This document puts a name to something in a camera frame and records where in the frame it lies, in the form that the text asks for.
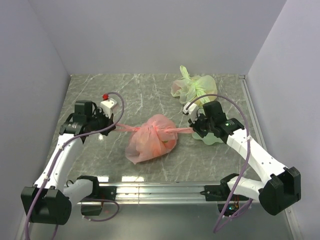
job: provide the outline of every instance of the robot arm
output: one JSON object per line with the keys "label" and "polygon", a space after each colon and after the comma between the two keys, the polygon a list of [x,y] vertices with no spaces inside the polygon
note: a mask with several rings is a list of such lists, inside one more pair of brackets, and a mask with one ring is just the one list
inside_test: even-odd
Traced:
{"label": "robot arm", "polygon": [[[189,108],[187,103],[183,113],[190,116],[190,127],[204,138],[208,133],[214,133],[217,138],[237,151],[243,158],[248,153],[247,141],[250,141],[249,164],[256,171],[261,181],[242,177],[234,194],[242,195],[260,201],[262,207],[271,215],[276,215],[301,199],[300,172],[274,159],[254,139],[247,138],[244,126],[235,118],[227,119],[221,104],[211,101],[203,105],[204,113],[198,115],[198,106],[193,103]],[[227,185],[221,186],[230,190],[235,185],[238,174],[225,177]]]}
{"label": "robot arm", "polygon": [[[67,176],[78,155],[82,152],[86,137],[79,137],[71,141],[64,149],[62,146],[76,135],[102,130],[113,124],[113,108],[117,102],[108,98],[101,102],[100,107],[92,101],[77,101],[74,113],[70,114],[66,122],[60,127],[58,142],[46,168],[32,187],[25,187],[21,199],[27,214],[39,187],[45,179],[49,179],[40,197],[35,203],[30,221],[64,225],[71,214],[74,205],[86,197],[94,197],[99,193],[99,181],[95,176],[80,176],[70,187],[64,187]],[[101,132],[107,136],[109,130]],[[62,149],[52,173],[49,169],[58,150]]]}

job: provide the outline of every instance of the white wall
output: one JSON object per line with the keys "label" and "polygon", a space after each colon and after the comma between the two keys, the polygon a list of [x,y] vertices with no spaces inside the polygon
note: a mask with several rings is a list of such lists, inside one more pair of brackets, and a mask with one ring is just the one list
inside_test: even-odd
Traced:
{"label": "white wall", "polygon": [[247,74],[286,0],[29,0],[69,73]]}
{"label": "white wall", "polygon": [[26,0],[0,2],[0,238],[14,239],[20,194],[43,169],[69,83]]}
{"label": "white wall", "polygon": [[301,172],[306,240],[320,239],[319,12],[319,0],[288,0],[248,74],[268,150]]}

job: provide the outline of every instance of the marble surface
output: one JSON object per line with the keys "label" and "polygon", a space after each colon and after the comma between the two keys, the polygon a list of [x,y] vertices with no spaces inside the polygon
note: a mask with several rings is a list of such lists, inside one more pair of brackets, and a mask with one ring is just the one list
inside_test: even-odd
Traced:
{"label": "marble surface", "polygon": [[[218,93],[234,100],[249,119],[251,135],[255,138],[245,95],[238,75],[212,75]],[[115,91],[125,100],[125,112],[121,123],[140,126],[155,114],[164,114],[177,127],[188,127],[188,118],[182,114],[179,99],[170,94],[179,74],[90,74],[73,75],[61,109],[57,128],[48,157],[51,156],[58,138],[59,127],[74,110],[76,100],[90,100],[100,104],[102,95]],[[241,115],[229,102],[220,99],[230,118],[243,122]],[[119,116],[120,107],[114,118]],[[179,134],[176,147],[167,155],[134,165],[125,157],[130,133],[113,131],[109,136],[95,134],[87,137],[82,153],[74,163],[68,178],[80,175],[99,176],[109,182],[177,182],[219,181],[238,173],[244,160],[223,143],[206,145],[191,134]],[[249,167],[244,176],[258,180]]]}

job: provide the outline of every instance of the cable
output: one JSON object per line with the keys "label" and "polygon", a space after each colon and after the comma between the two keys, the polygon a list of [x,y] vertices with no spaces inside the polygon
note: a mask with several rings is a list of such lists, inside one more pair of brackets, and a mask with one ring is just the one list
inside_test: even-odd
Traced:
{"label": "cable", "polygon": [[102,107],[100,107],[100,106],[98,106],[97,108],[96,108],[96,110],[97,110],[97,114],[99,114],[99,113],[102,113],[104,110],[102,109]]}
{"label": "cable", "polygon": [[57,224],[57,225],[55,225],[54,232],[53,232],[53,234],[52,234],[51,240],[54,240],[54,239],[55,239],[56,234],[57,234],[57,231],[58,231],[58,227],[59,227],[59,225],[58,225],[58,224]]}
{"label": "cable", "polygon": [[[197,97],[196,99],[194,99],[187,107],[186,107],[186,110],[188,110],[188,108],[191,106],[191,104],[193,104],[195,101],[201,99],[201,98],[204,98],[204,97],[209,97],[209,96],[214,96],[214,97],[218,97],[218,98],[223,98],[225,100],[227,100],[228,102],[232,103],[235,108],[239,111],[239,113],[241,114],[242,118],[243,118],[243,121],[244,121],[244,126],[245,126],[245,130],[246,130],[246,137],[248,138],[250,136],[250,133],[249,133],[249,123],[248,123],[248,120],[244,114],[244,112],[241,110],[241,108],[234,102],[232,101],[230,98],[226,97],[226,96],[222,96],[222,95],[219,95],[219,94],[214,94],[214,93],[210,93],[210,94],[205,94],[205,95],[202,95],[202,96],[199,96]],[[222,229],[229,221],[231,221],[232,219],[236,218],[236,217],[239,217],[240,215],[242,215],[244,212],[246,212],[253,199],[249,199],[242,207],[240,207],[234,214],[232,214],[228,220],[226,220],[224,223],[222,223],[220,225],[220,222],[222,220],[222,218],[224,217],[224,214],[226,212],[226,209],[229,205],[229,202],[236,190],[236,187],[238,186],[239,182],[240,182],[240,179],[241,177],[244,175],[244,172],[248,166],[248,163],[249,163],[249,157],[250,157],[250,153],[251,153],[251,145],[250,145],[250,140],[247,140],[247,154],[246,154],[246,157],[245,157],[245,161],[244,161],[244,164],[243,164],[243,167],[239,173],[239,176],[237,177],[230,193],[229,193],[229,196],[228,198],[226,199],[226,203],[224,204],[223,208],[222,208],[222,211],[213,227],[213,232],[216,233],[218,232],[220,229]]]}
{"label": "cable", "polygon": [[70,143],[72,142],[73,140],[77,139],[77,138],[82,138],[82,137],[87,137],[89,135],[92,135],[92,134],[98,134],[98,133],[101,133],[101,132],[104,132],[104,131],[107,131],[111,128],[113,128],[119,121],[120,119],[122,118],[122,116],[124,115],[124,112],[125,112],[125,101],[123,99],[123,97],[117,93],[117,92],[114,92],[114,91],[111,91],[109,93],[107,93],[108,95],[110,94],[114,94],[114,95],[117,95],[120,100],[121,100],[121,114],[119,116],[119,118],[117,119],[117,121],[115,121],[113,124],[111,124],[110,126],[107,126],[103,129],[100,129],[100,130],[97,130],[97,131],[91,131],[91,132],[87,132],[87,133],[83,133],[83,134],[79,134],[77,136],[74,136],[72,138],[70,138],[68,141],[66,141],[62,146],[61,148],[56,152],[56,155],[54,156],[53,158],[53,161],[52,161],[52,164],[49,168],[49,171],[47,172],[47,175],[46,175],[46,178],[44,179],[41,187],[39,188],[38,192],[36,193],[31,205],[30,205],[30,208],[29,208],[29,211],[26,215],[26,220],[25,220],[25,224],[24,224],[24,235],[25,235],[25,240],[30,240],[30,234],[29,234],[29,221],[30,221],[30,218],[31,218],[31,214],[32,214],[32,211],[34,210],[34,207],[36,205],[36,202],[41,194],[41,192],[43,191],[43,189],[45,188],[46,184],[48,183],[49,181],[49,176],[51,175],[51,173],[53,172],[54,170],[54,167],[57,163],[57,160],[59,158],[59,155],[62,153],[62,151],[65,149],[65,147]]}
{"label": "cable", "polygon": [[97,112],[98,107],[97,107],[97,104],[94,101],[92,101],[92,105],[94,107],[94,110],[93,110],[92,114],[95,114]]}
{"label": "cable", "polygon": [[70,182],[71,184],[75,184],[72,180],[69,179],[68,181],[66,181],[66,184],[65,184],[67,187],[69,187],[68,182]]}
{"label": "cable", "polygon": [[196,117],[199,117],[198,112],[199,112],[200,109],[204,109],[204,108],[203,108],[203,107],[199,107],[199,108],[197,109],[197,111],[196,111]]}
{"label": "cable", "polygon": [[85,218],[85,219],[87,219],[87,220],[89,220],[91,222],[105,222],[105,221],[108,221],[110,219],[113,219],[118,214],[118,212],[120,210],[120,205],[116,201],[112,201],[112,200],[108,200],[108,199],[89,199],[89,198],[85,198],[85,200],[92,200],[92,201],[105,202],[105,203],[113,203],[117,207],[115,213],[112,216],[107,217],[105,219],[92,219],[92,218],[89,218],[88,216],[83,216],[83,218]]}

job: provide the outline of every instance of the pink plastic bag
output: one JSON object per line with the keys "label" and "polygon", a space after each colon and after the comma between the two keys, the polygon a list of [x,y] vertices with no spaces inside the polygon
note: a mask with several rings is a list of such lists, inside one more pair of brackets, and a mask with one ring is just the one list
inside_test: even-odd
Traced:
{"label": "pink plastic bag", "polygon": [[176,128],[173,121],[156,114],[140,127],[117,124],[120,132],[133,132],[125,157],[134,164],[169,153],[177,144],[178,133],[192,134],[191,127]]}

